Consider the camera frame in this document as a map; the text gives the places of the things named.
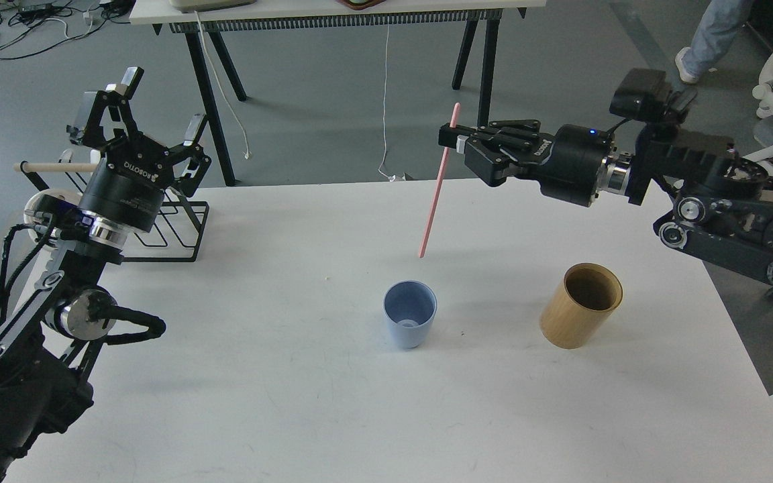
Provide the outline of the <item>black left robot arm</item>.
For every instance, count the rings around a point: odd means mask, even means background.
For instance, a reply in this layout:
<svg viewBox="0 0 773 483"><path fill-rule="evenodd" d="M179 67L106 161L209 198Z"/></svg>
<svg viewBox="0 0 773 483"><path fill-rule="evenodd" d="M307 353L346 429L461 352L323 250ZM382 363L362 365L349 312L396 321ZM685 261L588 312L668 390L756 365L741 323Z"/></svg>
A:
<svg viewBox="0 0 773 483"><path fill-rule="evenodd" d="M196 114L184 140L166 147L140 131L131 100L144 71L86 92L70 142L92 163L28 163L17 169L38 192L3 242L0 267L0 481L43 433L62 433L94 403L89 376L107 345L156 339L165 322L122 307L99 285L106 265L125 260L130 235L155 233L160 218L196 260L209 206L193 195L211 165Z"/></svg>

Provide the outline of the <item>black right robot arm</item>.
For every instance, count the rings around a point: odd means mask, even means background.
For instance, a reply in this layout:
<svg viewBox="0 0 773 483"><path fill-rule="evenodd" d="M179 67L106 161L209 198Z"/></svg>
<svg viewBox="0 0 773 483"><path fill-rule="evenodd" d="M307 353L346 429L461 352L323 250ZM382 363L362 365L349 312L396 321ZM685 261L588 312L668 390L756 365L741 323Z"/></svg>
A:
<svg viewBox="0 0 773 483"><path fill-rule="evenodd" d="M773 176L730 138L681 128L695 96L660 70L632 68L609 107L644 124L632 154L617 150L612 129L567 123L548 134L536 119L445 123L438 142L490 187L534 180L543 195L580 206L603 191L641 205L655 182L672 201L653 225L666 247L773 287Z"/></svg>

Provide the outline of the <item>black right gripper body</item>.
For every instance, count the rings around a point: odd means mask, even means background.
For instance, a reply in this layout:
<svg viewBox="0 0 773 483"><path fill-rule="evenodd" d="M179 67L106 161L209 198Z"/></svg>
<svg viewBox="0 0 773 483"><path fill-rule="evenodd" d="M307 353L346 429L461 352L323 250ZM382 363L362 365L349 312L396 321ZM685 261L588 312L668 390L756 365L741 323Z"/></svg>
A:
<svg viewBox="0 0 773 483"><path fill-rule="evenodd" d="M607 157L614 151L614 137L607 131L563 125L548 137L548 150L539 165L492 163L475 149L464 155L464 164L489 187L509 178L533 180L540 192L558 201L588 207L597 198Z"/></svg>

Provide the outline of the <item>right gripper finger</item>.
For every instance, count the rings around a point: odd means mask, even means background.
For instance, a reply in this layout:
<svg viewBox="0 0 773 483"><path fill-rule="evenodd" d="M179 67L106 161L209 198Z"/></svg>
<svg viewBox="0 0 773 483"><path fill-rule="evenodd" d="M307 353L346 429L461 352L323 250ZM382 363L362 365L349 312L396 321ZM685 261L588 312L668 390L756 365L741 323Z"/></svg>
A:
<svg viewBox="0 0 773 483"><path fill-rule="evenodd" d="M514 165L539 165L548 151L548 137L532 135L528 140L506 135L489 138L479 136L458 136L455 150L462 155L470 155L475 149L492 163L512 163Z"/></svg>
<svg viewBox="0 0 773 483"><path fill-rule="evenodd" d="M536 119L494 120L487 125L467 126L445 123L439 128L437 144L441 147L456 149L458 138L480 140L486 146L510 147L530 150L541 146L540 122Z"/></svg>

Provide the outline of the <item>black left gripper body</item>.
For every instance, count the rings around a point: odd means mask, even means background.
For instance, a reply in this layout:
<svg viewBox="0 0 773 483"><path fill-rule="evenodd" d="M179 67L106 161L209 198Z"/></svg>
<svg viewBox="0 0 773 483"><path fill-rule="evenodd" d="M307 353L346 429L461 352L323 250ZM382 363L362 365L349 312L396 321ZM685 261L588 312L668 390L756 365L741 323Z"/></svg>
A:
<svg viewBox="0 0 773 483"><path fill-rule="evenodd" d="M78 208L135 231L150 232L169 189L166 157L170 148L144 138L139 150L142 158L101 157Z"/></svg>

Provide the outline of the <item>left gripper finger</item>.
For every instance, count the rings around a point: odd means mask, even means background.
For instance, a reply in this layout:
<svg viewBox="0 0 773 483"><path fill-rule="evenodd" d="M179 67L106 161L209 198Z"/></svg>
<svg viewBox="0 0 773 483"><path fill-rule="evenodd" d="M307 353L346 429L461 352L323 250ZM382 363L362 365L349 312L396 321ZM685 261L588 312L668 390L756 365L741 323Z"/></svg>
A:
<svg viewBox="0 0 773 483"><path fill-rule="evenodd" d="M199 143L206 125L205 114L194 114L185 130L183 142L168 149L166 161L171 175L168 186L187 198L195 195L211 167L211 157L206 155Z"/></svg>
<svg viewBox="0 0 773 483"><path fill-rule="evenodd" d="M131 66L126 68L121 82L107 85L103 91L84 93L76 119L68 126L68 140L74 146L97 150L104 158L142 158L140 143L144 136L137 129L130 101L143 74L143 68ZM111 120L124 125L123 128L115 129L111 140L105 138L101 125L106 113Z"/></svg>

